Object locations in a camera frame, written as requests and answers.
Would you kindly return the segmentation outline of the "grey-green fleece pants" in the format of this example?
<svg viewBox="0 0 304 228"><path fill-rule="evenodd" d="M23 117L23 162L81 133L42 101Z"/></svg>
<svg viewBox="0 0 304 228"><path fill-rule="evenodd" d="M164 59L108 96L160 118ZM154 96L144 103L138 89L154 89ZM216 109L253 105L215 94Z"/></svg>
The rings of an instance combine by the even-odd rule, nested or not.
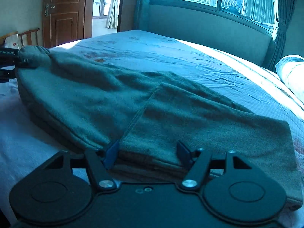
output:
<svg viewBox="0 0 304 228"><path fill-rule="evenodd" d="M281 184L291 210L303 205L291 130L172 72L142 72L68 51L27 46L15 72L32 121L72 151L119 141L116 171L137 179L174 180L185 170L181 141L214 154L235 150Z"/></svg>

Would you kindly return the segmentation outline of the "white plastic bag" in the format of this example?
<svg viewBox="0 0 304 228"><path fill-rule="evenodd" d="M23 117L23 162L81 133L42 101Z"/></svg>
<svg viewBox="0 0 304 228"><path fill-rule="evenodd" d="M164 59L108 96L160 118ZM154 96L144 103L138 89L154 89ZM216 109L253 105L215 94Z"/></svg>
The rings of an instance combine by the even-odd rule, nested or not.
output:
<svg viewBox="0 0 304 228"><path fill-rule="evenodd" d="M4 40L5 48L19 49L19 37L18 34L9 35Z"/></svg>

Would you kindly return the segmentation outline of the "wooden chair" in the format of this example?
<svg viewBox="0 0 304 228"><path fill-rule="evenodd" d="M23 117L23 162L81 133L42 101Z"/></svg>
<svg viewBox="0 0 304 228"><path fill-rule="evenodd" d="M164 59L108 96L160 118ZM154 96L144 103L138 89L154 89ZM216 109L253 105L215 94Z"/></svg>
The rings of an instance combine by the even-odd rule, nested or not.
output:
<svg viewBox="0 0 304 228"><path fill-rule="evenodd" d="M4 47L4 40L7 36L18 34L19 37L19 49L21 49L24 46L28 45L38 45L38 32L40 28L31 29L22 33L19 33L18 31L14 31L11 33L8 33L4 36L1 36L1 47Z"/></svg>

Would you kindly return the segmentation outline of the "brown wooden door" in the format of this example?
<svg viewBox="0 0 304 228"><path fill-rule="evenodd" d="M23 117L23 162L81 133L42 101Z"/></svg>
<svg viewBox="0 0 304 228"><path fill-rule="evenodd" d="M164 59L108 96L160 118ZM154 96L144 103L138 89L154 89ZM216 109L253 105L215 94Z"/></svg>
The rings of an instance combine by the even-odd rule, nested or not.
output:
<svg viewBox="0 0 304 228"><path fill-rule="evenodd" d="M92 36L93 0L43 0L43 46Z"/></svg>

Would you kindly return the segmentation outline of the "light blue floral bed sheet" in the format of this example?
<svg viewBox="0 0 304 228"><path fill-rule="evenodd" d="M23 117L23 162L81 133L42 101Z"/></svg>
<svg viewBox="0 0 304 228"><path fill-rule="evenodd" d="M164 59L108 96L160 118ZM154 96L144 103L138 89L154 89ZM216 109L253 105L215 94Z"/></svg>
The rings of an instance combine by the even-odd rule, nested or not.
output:
<svg viewBox="0 0 304 228"><path fill-rule="evenodd" d="M92 61L130 70L172 72L231 99L257 115L286 121L291 130L296 166L303 187L303 104L269 70L223 51L140 30L74 41L49 50L68 51ZM9 204L10 190L60 150L71 149L32 121L21 100L17 78L2 83L1 211L11 224L17 219ZM117 172L119 161L113 169L113 174L119 179L166 181L142 180ZM303 205L296 210L287 205L280 221L285 227L303 227Z"/></svg>

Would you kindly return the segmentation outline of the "white sheer balcony curtain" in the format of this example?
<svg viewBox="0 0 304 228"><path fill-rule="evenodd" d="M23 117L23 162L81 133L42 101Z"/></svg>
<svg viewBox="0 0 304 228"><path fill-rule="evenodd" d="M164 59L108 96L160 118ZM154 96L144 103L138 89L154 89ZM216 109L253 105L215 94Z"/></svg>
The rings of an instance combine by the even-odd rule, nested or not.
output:
<svg viewBox="0 0 304 228"><path fill-rule="evenodd" d="M106 27L108 29L117 29L118 16L119 16L118 0L111 0L110 8L106 20Z"/></svg>

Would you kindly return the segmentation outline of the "folded white-blue quilt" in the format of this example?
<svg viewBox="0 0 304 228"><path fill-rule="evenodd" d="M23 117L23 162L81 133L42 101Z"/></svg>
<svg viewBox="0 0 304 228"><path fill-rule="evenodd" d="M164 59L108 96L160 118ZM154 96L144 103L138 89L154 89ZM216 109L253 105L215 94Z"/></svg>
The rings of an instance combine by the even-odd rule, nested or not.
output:
<svg viewBox="0 0 304 228"><path fill-rule="evenodd" d="M303 57L289 55L281 58L275 66L281 81L303 102Z"/></svg>

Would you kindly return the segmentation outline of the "teal left curtain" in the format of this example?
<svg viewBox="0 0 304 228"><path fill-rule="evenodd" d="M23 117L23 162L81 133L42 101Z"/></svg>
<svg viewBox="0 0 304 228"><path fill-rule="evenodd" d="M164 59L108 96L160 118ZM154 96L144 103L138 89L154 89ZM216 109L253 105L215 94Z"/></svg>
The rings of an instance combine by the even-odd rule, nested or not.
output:
<svg viewBox="0 0 304 228"><path fill-rule="evenodd" d="M148 30L150 0L137 0L135 5L133 29Z"/></svg>

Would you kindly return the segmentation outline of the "teal curtain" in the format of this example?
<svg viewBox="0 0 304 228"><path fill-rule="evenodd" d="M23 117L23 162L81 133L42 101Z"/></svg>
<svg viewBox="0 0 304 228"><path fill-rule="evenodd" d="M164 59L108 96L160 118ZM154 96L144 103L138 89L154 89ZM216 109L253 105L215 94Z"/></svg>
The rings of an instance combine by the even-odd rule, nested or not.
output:
<svg viewBox="0 0 304 228"><path fill-rule="evenodd" d="M275 66L281 59L286 42L287 29L290 25L296 0L275 0L274 31L265 54L262 67L275 72Z"/></svg>
<svg viewBox="0 0 304 228"><path fill-rule="evenodd" d="M148 30L150 0L137 0L135 5L133 29Z"/></svg>

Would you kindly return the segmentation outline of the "teal right curtain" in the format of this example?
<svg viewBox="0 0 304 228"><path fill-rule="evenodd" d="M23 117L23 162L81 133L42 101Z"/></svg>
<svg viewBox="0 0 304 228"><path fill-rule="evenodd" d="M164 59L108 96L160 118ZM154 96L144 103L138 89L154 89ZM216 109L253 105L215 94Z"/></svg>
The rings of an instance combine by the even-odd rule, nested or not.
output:
<svg viewBox="0 0 304 228"><path fill-rule="evenodd" d="M286 42L287 29L290 25L296 0L275 0L274 31L265 54L262 67L275 72L275 66L281 59Z"/></svg>

